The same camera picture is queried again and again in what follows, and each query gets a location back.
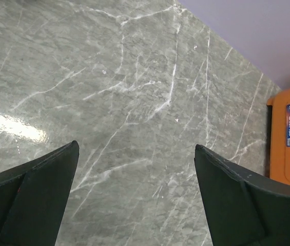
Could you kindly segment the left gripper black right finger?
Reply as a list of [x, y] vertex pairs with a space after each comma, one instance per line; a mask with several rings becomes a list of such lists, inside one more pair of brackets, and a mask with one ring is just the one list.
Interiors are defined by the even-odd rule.
[[213, 245], [290, 245], [290, 186], [196, 145], [195, 168]]

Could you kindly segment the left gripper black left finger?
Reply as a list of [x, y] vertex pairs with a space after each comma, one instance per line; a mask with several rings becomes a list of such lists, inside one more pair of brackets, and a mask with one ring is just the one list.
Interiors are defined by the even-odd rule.
[[0, 172], [0, 245], [55, 245], [78, 159], [74, 140]]

